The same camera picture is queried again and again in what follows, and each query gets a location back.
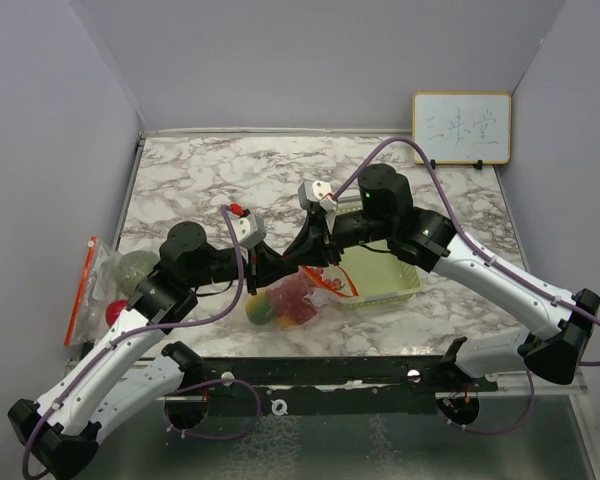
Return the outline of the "red apple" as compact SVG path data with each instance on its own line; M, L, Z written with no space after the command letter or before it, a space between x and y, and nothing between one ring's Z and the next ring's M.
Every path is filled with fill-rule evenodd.
M126 300L116 300L111 302L105 309L105 321L109 327L112 327L118 320L122 311L126 309L128 302Z

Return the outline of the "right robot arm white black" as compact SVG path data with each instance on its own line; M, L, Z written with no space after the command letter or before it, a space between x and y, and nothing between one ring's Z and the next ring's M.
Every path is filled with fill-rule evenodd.
M465 286L521 323L507 334L454 340L439 367L449 390L461 391L488 374L524 369L558 385L573 381L599 296L551 286L479 245L449 218L414 206L408 179L391 166L365 168L358 187L361 211L338 215L329 183L303 182L298 198L307 217L285 258L325 267L338 263L347 248L383 240L400 261Z

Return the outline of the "clear zip bag orange zipper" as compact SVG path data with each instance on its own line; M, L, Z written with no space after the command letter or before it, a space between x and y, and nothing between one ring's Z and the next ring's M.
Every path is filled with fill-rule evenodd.
M87 242L87 253L77 288L65 346L96 342L110 328L105 321L105 309L113 301L126 300L116 286L113 272L124 254L120 254L98 237Z

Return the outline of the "green melon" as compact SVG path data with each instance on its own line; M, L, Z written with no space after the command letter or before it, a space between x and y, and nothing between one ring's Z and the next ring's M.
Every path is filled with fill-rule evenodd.
M136 250L122 255L114 269L113 277L119 293L129 297L137 285L147 277L159 262L159 256L151 251Z

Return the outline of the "red grapes bunch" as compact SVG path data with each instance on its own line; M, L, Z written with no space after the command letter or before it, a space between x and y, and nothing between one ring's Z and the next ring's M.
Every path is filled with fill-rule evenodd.
M272 322L280 328L303 325L350 293L349 282L338 267L301 267L265 290L276 311Z

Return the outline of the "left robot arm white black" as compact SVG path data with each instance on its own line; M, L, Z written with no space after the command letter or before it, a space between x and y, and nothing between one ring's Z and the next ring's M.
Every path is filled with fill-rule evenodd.
M24 446L22 474L29 463L40 478L73 479L94 459L118 426L163 395L203 392L237 378L207 377L202 359L181 342L164 347L144 370L129 370L171 331L189 327L196 290L235 282L239 290L268 286L298 269L264 241L255 216L225 216L232 245L217 249L195 222L172 227L159 261L140 281L115 323L93 349L53 388L35 400L20 399L8 419Z

